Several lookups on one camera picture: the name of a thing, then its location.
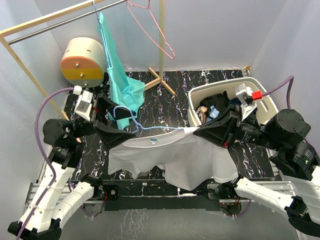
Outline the black t shirt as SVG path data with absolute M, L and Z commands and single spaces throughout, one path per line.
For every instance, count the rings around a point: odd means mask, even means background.
M 208 96 L 200 101 L 198 116 L 202 124 L 215 120 L 229 105 L 226 91 Z

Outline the white t shirt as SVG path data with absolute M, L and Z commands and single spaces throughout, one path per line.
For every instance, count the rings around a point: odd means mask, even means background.
M 223 184 L 237 178 L 237 167 L 227 149 L 196 136 L 197 127 L 129 139 L 112 148 L 108 174 L 126 170 L 133 179 L 157 166 L 167 183 L 188 191 L 213 178 Z

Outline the pink wire hanger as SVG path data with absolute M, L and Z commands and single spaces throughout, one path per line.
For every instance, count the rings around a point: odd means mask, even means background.
M 161 53 L 174 60 L 176 53 L 167 41 L 165 31 L 161 27 L 158 17 L 152 11 L 152 1 L 142 0 L 142 2 L 138 2 L 137 0 L 128 0 L 126 7 L 146 37 Z

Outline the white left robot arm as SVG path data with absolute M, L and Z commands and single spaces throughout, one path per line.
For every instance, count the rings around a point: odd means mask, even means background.
M 118 105 L 101 93 L 94 101 L 84 102 L 81 94 L 72 120 L 49 119 L 43 127 L 43 141 L 52 146 L 45 155 L 47 168 L 35 196 L 18 221 L 10 223 L 8 232 L 22 240 L 58 240 L 68 219 L 89 199 L 105 195 L 102 180 L 86 174 L 74 189 L 59 201 L 70 176 L 78 166 L 84 145 L 78 138 L 98 134 L 109 148 L 116 147 L 135 135 L 111 128 L 104 116 L 109 112 L 114 120 L 134 118 L 136 112 Z

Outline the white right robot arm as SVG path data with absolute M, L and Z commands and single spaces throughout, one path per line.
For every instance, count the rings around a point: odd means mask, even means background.
M 253 200 L 285 216 L 298 231 L 320 235 L 320 157 L 305 138 L 311 126 L 294 109 L 282 109 L 267 124 L 253 112 L 241 120 L 237 105 L 229 105 L 216 119 L 201 125 L 194 135 L 229 149 L 234 142 L 273 150 L 269 160 L 296 187 L 297 196 L 285 195 L 256 184 L 244 176 L 222 184 L 223 194 Z

